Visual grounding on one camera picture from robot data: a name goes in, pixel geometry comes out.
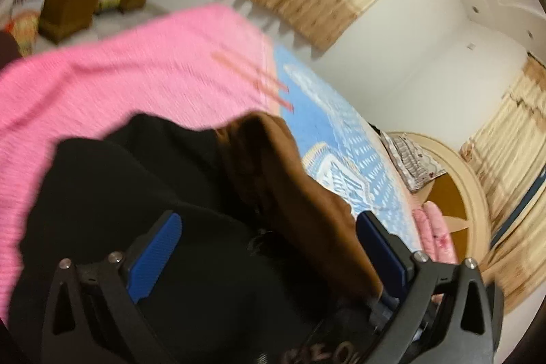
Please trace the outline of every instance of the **metal screw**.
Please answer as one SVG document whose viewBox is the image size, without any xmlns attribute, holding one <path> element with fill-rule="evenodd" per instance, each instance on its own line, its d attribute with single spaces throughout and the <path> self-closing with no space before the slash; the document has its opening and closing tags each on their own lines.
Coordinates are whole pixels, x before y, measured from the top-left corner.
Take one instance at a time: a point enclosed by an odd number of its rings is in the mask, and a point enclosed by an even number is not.
<svg viewBox="0 0 546 364">
<path fill-rule="evenodd" d="M 112 253 L 108 255 L 108 262 L 110 262 L 111 264 L 117 264 L 121 262 L 123 258 L 124 258 L 123 253 L 119 251 L 113 251 Z"/>
<path fill-rule="evenodd" d="M 476 262 L 476 260 L 474 258 L 466 258 L 465 259 L 465 266 L 467 266 L 468 268 L 471 268 L 472 270 L 474 270 L 475 268 L 478 267 L 478 263 Z"/>
<path fill-rule="evenodd" d="M 422 250 L 417 250 L 414 254 L 413 254 L 413 257 L 415 258 L 415 260 L 417 262 L 421 262 L 421 263 L 425 263 L 427 262 L 430 258 L 429 258 L 429 255 L 427 255 L 424 251 Z"/>
<path fill-rule="evenodd" d="M 72 261 L 69 260 L 69 258 L 61 259 L 61 262 L 59 262 L 59 268 L 66 270 L 70 268 L 72 265 Z"/>
</svg>

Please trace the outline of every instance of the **bedspread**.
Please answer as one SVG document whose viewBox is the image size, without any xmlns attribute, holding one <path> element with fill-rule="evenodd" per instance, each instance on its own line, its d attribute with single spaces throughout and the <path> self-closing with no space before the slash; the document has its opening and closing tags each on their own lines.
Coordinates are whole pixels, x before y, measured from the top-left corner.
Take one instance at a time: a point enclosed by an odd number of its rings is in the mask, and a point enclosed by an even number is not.
<svg viewBox="0 0 546 364">
<path fill-rule="evenodd" d="M 280 114 L 304 166 L 324 187 L 372 209 L 420 246 L 379 139 L 329 85 L 220 5 L 182 11 L 99 43 L 19 60 L 0 73 L 0 317 L 22 264 L 17 245 L 58 141 L 100 138 L 137 112 L 190 129 L 247 113 Z"/>
</svg>

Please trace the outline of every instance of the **pink blanket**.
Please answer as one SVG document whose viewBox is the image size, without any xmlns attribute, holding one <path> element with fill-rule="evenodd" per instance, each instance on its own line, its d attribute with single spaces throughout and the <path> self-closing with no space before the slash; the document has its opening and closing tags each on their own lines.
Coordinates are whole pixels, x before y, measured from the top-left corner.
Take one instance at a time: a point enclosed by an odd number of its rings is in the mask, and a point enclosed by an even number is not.
<svg viewBox="0 0 546 364">
<path fill-rule="evenodd" d="M 214 37 L 207 33 L 214 31 Z M 219 54 L 241 63 L 229 67 Z M 0 317 L 21 270 L 17 245 L 56 143 L 102 137 L 136 112 L 184 127 L 278 104 L 271 44 L 219 5 L 183 11 L 99 44 L 12 63 L 0 75 Z"/>
</svg>

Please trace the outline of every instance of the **black garment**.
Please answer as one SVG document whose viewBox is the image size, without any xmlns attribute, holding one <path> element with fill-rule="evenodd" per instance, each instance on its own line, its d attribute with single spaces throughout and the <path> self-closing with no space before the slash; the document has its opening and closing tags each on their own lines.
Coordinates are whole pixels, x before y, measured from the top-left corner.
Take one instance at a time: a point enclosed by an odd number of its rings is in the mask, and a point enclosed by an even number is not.
<svg viewBox="0 0 546 364">
<path fill-rule="evenodd" d="M 213 131 L 139 115 L 104 141 L 57 148 L 28 217 L 10 305 L 10 332 L 33 362 L 59 260 L 123 251 L 166 209 L 182 217 L 182 238 L 139 308 L 179 362 L 255 363 L 262 353 L 279 362 L 304 343 L 326 314 L 325 282 L 283 240 L 259 234 Z"/>
</svg>

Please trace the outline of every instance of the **patterned pillow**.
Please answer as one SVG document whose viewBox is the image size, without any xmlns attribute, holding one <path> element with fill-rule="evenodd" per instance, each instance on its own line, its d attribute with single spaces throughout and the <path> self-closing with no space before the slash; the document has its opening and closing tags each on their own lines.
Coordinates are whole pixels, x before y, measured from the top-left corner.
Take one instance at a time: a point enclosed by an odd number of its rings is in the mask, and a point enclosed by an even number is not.
<svg viewBox="0 0 546 364">
<path fill-rule="evenodd" d="M 428 182 L 447 173 L 428 152 L 405 133 L 389 136 L 382 131 L 381 141 L 411 192 L 419 191 Z"/>
</svg>

